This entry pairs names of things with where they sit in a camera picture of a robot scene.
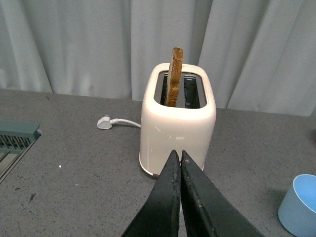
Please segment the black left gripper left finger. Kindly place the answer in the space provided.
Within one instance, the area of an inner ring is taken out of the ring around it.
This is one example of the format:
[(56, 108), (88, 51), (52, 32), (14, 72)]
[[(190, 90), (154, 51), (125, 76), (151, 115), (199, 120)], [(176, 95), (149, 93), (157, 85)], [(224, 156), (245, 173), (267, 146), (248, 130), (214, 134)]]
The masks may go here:
[(148, 199), (123, 237), (177, 237), (181, 200), (179, 156), (171, 151)]

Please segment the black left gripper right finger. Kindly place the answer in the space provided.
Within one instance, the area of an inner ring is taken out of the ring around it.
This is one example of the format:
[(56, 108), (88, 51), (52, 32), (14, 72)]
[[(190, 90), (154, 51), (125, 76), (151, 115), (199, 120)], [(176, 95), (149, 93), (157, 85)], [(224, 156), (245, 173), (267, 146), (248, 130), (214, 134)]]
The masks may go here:
[(262, 237), (208, 179), (186, 151), (181, 158), (181, 202), (189, 237)]

